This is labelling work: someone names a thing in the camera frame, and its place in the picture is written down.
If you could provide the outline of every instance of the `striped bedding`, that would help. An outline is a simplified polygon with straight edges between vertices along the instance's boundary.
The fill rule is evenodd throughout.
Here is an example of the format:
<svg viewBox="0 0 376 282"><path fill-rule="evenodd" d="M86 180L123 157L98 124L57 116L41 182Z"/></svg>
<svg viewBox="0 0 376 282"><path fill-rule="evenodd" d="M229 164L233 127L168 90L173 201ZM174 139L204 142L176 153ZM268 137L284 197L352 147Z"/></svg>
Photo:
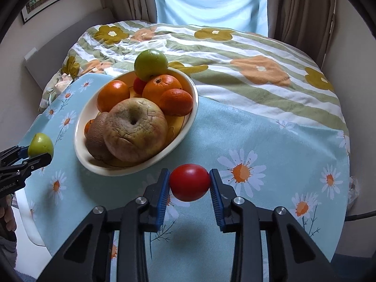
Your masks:
<svg viewBox="0 0 376 282"><path fill-rule="evenodd" d="M302 51L274 39L231 29L123 21L89 28L69 50L46 86L68 74L118 76L133 70L137 55L155 48L170 67L189 75L200 96L284 122L348 131L333 86Z"/></svg>

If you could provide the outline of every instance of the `fruit bowl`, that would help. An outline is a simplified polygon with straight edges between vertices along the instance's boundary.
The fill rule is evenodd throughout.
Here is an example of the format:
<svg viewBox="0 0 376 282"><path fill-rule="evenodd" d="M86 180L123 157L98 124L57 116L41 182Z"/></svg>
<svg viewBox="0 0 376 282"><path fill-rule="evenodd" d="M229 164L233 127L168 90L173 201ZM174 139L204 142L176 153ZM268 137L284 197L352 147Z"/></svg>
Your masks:
<svg viewBox="0 0 376 282"><path fill-rule="evenodd" d="M179 143L183 140L183 138L188 133L189 129L191 128L194 119L196 118L197 109L199 105L199 96L197 93L196 86L194 85L193 81L183 72L169 68L167 74L170 74L177 78L180 84L183 87L183 90L187 91L193 98L193 109L192 112L185 117L169 117L166 116L166 120L168 123L168 136L167 141L165 143L164 148L154 157L150 158L149 160L142 162L140 164L134 166L127 166L124 162L113 159L110 162L102 162L95 160L91 154L88 152L86 145L85 145L85 134L84 128L86 123L94 119L99 111L97 108L97 96L99 90L92 96L92 98L86 103L82 112L78 118L77 125L74 131L73 136L73 143L74 143L74 150L76 152L76 156L78 160L82 163L84 167L88 170L96 173L98 175L103 176L123 176L133 174L135 172L139 172L154 163L157 163L159 160L164 158L168 155L175 147L179 145ZM136 78L136 74L134 71L120 75L115 77L114 80L121 80L125 82L130 89L130 96L132 97L140 97L137 95L133 90L133 81Z"/></svg>

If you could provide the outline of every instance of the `green apple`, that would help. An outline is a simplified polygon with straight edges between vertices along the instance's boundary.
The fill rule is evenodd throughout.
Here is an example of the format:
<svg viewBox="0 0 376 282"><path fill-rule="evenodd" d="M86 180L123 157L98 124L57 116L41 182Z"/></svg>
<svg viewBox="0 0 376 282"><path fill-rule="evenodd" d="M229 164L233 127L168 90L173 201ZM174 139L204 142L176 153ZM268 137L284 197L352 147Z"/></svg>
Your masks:
<svg viewBox="0 0 376 282"><path fill-rule="evenodd" d="M53 144L50 137L44 133L37 133L31 140L27 155L34 158L38 155L49 153L53 158Z"/></svg>
<svg viewBox="0 0 376 282"><path fill-rule="evenodd" d="M168 60L166 56L158 50L149 49L141 52L135 60L136 76L148 82L155 76L167 74Z"/></svg>

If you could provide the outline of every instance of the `red tomato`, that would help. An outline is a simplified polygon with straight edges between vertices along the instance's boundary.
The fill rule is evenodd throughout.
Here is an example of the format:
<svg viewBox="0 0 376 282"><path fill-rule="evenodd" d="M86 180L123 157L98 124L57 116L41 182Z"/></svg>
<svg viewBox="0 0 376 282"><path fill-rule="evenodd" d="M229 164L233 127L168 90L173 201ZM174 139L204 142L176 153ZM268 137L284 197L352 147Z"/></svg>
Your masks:
<svg viewBox="0 0 376 282"><path fill-rule="evenodd" d="M210 188L210 176L206 169L197 164L184 164L170 175L172 194L181 201L195 201Z"/></svg>
<svg viewBox="0 0 376 282"><path fill-rule="evenodd" d="M142 94L142 91L144 91L144 88L146 86L147 82L144 82L143 80L140 80L138 77L133 81L133 90L137 94Z"/></svg>

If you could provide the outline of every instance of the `floor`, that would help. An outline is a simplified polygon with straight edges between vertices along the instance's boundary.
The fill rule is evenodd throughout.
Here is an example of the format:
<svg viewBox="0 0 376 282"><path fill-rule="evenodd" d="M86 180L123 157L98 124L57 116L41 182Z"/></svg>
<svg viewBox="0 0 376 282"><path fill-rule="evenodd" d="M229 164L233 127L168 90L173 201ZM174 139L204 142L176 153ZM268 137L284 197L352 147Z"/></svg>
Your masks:
<svg viewBox="0 0 376 282"><path fill-rule="evenodd" d="M29 240L22 224L20 212L16 208L13 208L13 212L17 222L16 235L18 256L16 270L20 273L37 278L50 261L51 255L46 247L37 246Z"/></svg>

